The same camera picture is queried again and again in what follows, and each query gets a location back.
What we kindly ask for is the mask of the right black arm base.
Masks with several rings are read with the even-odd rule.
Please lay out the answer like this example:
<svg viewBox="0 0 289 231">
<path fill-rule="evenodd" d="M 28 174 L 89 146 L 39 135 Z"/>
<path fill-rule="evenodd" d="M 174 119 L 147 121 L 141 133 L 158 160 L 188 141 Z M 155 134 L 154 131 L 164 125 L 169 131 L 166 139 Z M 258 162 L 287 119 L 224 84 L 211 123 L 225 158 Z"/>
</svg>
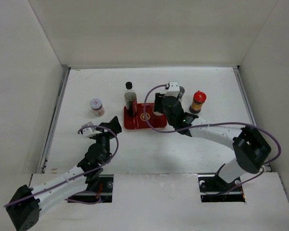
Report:
<svg viewBox="0 0 289 231">
<path fill-rule="evenodd" d="M 216 173 L 198 174 L 200 199 L 203 203 L 245 202 L 245 195 L 238 177 L 231 183 L 222 180 Z"/>
</svg>

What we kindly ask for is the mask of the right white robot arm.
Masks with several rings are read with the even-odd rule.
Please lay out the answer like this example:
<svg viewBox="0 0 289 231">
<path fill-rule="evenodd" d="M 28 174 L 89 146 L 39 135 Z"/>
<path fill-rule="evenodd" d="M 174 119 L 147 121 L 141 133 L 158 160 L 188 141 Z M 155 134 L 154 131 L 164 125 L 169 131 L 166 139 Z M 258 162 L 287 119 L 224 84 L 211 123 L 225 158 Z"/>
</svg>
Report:
<svg viewBox="0 0 289 231">
<path fill-rule="evenodd" d="M 215 173 L 213 183 L 218 190 L 226 190 L 246 173 L 258 173 L 271 152 L 270 145 L 256 128 L 249 125 L 242 128 L 214 126 L 197 115 L 185 112 L 174 96 L 156 93 L 154 111 L 164 114 L 175 132 L 206 139 L 234 151 L 235 158 Z"/>
</svg>

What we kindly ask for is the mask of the dark soy sauce bottle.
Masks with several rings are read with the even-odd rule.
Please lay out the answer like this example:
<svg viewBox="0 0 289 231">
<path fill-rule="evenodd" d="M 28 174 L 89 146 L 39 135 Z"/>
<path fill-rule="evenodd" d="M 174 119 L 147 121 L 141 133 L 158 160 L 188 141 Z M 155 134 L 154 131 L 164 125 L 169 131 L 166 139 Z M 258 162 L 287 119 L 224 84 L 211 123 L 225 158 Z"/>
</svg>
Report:
<svg viewBox="0 0 289 231">
<path fill-rule="evenodd" d="M 131 82 L 125 83 L 126 92 L 124 94 L 127 114 L 135 116 L 137 114 L 137 95 Z"/>
</svg>

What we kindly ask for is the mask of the salt grinder clear lid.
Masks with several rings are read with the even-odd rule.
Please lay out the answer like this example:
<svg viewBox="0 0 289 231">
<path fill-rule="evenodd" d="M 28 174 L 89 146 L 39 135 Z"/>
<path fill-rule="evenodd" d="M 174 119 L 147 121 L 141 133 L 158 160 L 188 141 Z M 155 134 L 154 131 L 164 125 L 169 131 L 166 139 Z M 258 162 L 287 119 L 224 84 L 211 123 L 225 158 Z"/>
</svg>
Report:
<svg viewBox="0 0 289 231">
<path fill-rule="evenodd" d="M 181 102 L 182 101 L 182 98 L 183 98 L 183 95 L 185 93 L 185 88 L 180 86 L 180 91 L 179 91 L 179 94 L 178 94 L 178 100 Z"/>
</svg>

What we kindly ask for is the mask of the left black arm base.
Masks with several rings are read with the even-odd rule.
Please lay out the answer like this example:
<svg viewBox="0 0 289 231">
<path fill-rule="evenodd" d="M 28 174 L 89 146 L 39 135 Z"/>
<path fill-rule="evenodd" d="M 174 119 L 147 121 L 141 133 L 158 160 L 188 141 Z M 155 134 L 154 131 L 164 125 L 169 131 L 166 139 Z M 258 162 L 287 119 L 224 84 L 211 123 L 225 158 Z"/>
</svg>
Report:
<svg viewBox="0 0 289 231">
<path fill-rule="evenodd" d="M 85 191 L 79 192 L 66 201 L 68 203 L 79 203 L 85 205 L 94 205 L 98 203 L 111 203 L 114 188 L 114 175 L 99 175 L 92 183 L 88 184 Z"/>
</svg>

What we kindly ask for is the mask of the red-capped sauce jar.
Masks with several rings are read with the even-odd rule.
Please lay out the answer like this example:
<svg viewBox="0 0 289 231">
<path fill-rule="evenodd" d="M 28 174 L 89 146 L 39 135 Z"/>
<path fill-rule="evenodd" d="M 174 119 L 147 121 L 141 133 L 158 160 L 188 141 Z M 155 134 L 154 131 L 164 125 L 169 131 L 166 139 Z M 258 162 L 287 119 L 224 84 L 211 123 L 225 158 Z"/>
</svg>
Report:
<svg viewBox="0 0 289 231">
<path fill-rule="evenodd" d="M 199 90 L 195 92 L 192 103 L 189 107 L 189 111 L 193 114 L 198 114 L 201 111 L 202 105 L 205 103 L 206 99 L 207 96 L 204 92 Z"/>
</svg>

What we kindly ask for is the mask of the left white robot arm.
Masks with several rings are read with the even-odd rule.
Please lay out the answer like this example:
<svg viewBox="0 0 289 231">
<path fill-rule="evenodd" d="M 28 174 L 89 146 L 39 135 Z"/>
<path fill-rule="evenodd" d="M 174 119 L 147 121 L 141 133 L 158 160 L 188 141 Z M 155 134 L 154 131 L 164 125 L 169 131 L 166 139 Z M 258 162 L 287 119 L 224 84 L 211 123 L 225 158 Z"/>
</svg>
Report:
<svg viewBox="0 0 289 231">
<path fill-rule="evenodd" d="M 122 127 L 117 116 L 108 123 L 83 125 L 78 133 L 95 141 L 88 148 L 84 158 L 67 172 L 46 183 L 33 187 L 19 187 L 10 202 L 4 206 L 15 229 L 27 231 L 58 203 L 69 200 L 80 192 L 95 191 L 103 167 L 114 157 L 110 151 L 110 141 L 118 141 L 118 134 L 121 132 Z"/>
</svg>

